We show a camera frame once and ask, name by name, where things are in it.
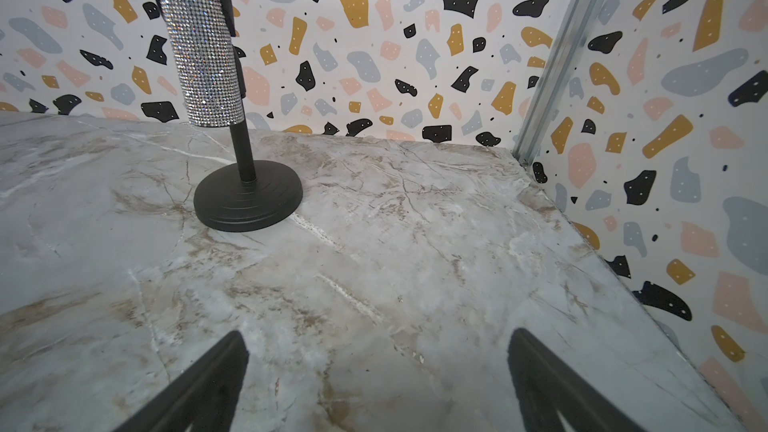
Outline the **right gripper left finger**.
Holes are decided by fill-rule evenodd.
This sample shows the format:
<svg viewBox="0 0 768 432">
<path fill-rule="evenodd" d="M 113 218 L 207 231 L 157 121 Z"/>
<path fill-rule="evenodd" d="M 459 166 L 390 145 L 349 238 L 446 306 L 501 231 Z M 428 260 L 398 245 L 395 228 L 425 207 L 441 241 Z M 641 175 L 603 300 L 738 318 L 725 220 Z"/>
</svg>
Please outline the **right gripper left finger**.
<svg viewBox="0 0 768 432">
<path fill-rule="evenodd" d="M 242 334 L 237 330 L 229 332 L 117 429 L 230 430 L 248 360 Z"/>
</svg>

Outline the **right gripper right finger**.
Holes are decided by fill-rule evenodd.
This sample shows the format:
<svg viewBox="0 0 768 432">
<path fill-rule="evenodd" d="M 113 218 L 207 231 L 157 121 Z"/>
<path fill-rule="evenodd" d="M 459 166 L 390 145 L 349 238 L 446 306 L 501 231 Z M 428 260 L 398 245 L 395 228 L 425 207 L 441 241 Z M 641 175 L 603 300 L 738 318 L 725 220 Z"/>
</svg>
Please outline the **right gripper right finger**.
<svg viewBox="0 0 768 432">
<path fill-rule="evenodd" d="M 507 364 L 527 431 L 640 431 L 642 428 L 524 328 Z"/>
</svg>

